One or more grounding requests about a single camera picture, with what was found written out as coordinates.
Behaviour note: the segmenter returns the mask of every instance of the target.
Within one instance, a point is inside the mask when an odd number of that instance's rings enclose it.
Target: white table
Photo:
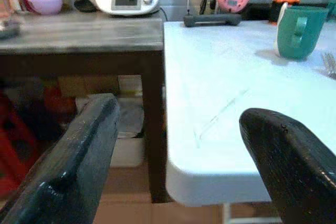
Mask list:
[[[266,21],[185,28],[164,23],[168,160],[166,187],[188,205],[270,201],[239,131],[241,113],[271,109],[301,121],[336,153],[336,24],[324,25],[306,61],[279,58]]]

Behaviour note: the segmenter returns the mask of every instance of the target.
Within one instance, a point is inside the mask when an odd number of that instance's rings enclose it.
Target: table leg of white table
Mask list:
[[[253,217],[253,218],[233,218],[231,219],[231,205],[223,205],[223,224],[262,224],[262,223],[282,223],[279,217]]]

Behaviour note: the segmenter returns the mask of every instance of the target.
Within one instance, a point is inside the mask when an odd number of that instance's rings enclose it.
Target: dark wooden table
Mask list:
[[[1,77],[141,75],[152,201],[165,202],[160,16],[115,18],[103,13],[69,13],[17,19],[22,22],[20,35],[0,40]]]

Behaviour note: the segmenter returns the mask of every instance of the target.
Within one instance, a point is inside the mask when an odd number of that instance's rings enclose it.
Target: teal mug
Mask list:
[[[304,59],[315,49],[328,9],[291,6],[284,3],[278,19],[276,53],[285,58]]]

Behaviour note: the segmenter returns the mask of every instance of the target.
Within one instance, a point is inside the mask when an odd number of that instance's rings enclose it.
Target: pink bowl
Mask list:
[[[62,0],[27,0],[31,8],[42,15],[58,14],[62,9]]]

